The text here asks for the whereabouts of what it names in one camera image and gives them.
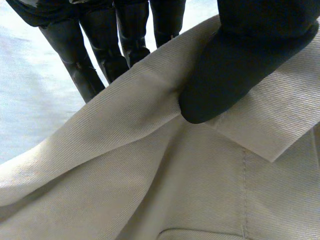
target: hand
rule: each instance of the hand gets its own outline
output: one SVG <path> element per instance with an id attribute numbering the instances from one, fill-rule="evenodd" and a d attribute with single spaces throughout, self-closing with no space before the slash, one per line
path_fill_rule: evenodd
<path id="1" fill-rule="evenodd" d="M 237 13 L 237 9 L 230 7 L 231 2 L 243 5 L 238 6 L 243 12 Z M 228 110 L 251 88 L 306 47 L 317 34 L 319 26 L 315 20 L 320 15 L 319 3 L 317 13 L 307 18 L 310 24 L 303 22 L 296 28 L 283 27 L 284 31 L 278 31 L 283 22 L 273 25 L 277 23 L 274 18 L 279 16 L 282 21 L 282 15 L 262 14 L 259 11 L 259 8 L 261 10 L 265 7 L 261 6 L 262 2 L 265 2 L 265 5 L 275 4 L 273 0 L 218 1 L 221 28 L 204 47 L 185 89 L 179 96 L 181 114 L 188 122 L 200 124 Z M 292 1 L 279 0 L 276 9 L 283 10 L 279 5 L 288 4 L 287 2 Z M 257 3 L 257 12 L 253 11 L 254 7 L 248 3 Z M 272 9 L 267 8 L 267 12 L 271 13 Z M 271 18 L 272 24 L 268 23 L 268 19 L 261 20 L 261 16 Z M 267 21 L 265 28 L 253 31 L 251 26 L 263 21 Z"/>

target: beige fabric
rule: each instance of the beige fabric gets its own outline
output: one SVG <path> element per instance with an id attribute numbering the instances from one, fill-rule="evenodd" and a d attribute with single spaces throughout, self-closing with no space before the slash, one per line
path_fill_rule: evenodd
<path id="1" fill-rule="evenodd" d="M 170 41 L 0 165 L 0 240 L 319 239 L 320 35 L 192 125 L 179 90 L 218 27 Z"/>

